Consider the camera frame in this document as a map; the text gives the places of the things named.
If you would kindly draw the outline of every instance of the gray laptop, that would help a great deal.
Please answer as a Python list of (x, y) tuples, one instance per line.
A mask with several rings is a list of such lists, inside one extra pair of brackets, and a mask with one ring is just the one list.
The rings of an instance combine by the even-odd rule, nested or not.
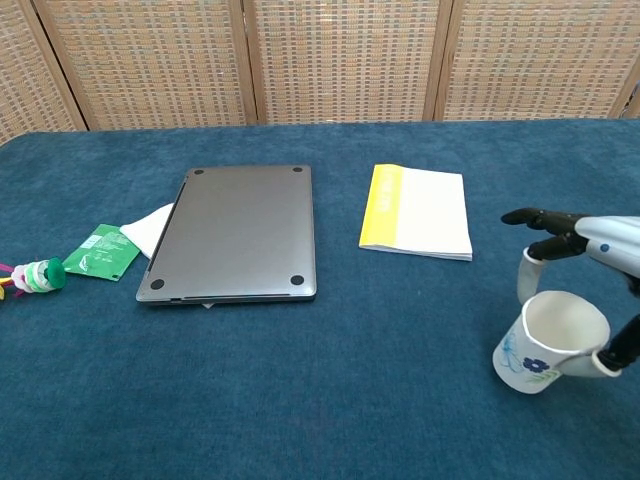
[(138, 289), (149, 304), (311, 300), (311, 169), (187, 172)]

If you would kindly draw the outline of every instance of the wicker screen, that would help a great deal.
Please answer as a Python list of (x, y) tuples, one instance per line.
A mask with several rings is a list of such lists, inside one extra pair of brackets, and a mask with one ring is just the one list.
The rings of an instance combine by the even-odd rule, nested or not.
[(29, 131), (83, 128), (30, 8), (0, 0), (0, 144)]
[(421, 120), (437, 0), (245, 0), (267, 123)]
[(255, 122), (240, 0), (35, 3), (90, 128)]
[(616, 116), (612, 106), (640, 54), (640, 1), (456, 6), (462, 12), (455, 56), (438, 99), (448, 83), (444, 119)]

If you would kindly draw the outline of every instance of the book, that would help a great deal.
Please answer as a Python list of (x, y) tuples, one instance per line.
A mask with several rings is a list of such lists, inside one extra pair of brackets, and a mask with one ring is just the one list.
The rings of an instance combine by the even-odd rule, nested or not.
[(462, 175), (376, 165), (359, 246), (470, 261)]

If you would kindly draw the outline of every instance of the blue carpet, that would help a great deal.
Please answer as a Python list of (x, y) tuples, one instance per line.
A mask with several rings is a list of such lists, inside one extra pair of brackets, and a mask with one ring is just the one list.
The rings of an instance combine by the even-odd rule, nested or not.
[[(640, 215), (639, 121), (322, 125), (29, 134), (0, 149), (0, 262), (65, 257), (100, 223), (173, 201), (188, 168), (313, 168), (318, 296), (148, 308), (72, 276), (0, 304), (0, 477), (630, 479), (640, 367), (506, 387), (491, 353), (516, 318), (539, 206)], [(357, 248), (375, 163), (464, 175), (471, 263)], [(543, 289), (640, 310), (586, 257)]]

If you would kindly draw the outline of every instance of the mug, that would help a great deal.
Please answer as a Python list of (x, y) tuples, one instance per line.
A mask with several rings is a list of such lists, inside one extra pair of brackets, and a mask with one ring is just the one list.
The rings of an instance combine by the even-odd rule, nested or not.
[(494, 350), (493, 368), (511, 388), (538, 393), (562, 376), (564, 362), (592, 357), (610, 333), (605, 316), (585, 299), (569, 292), (540, 292), (525, 302)]

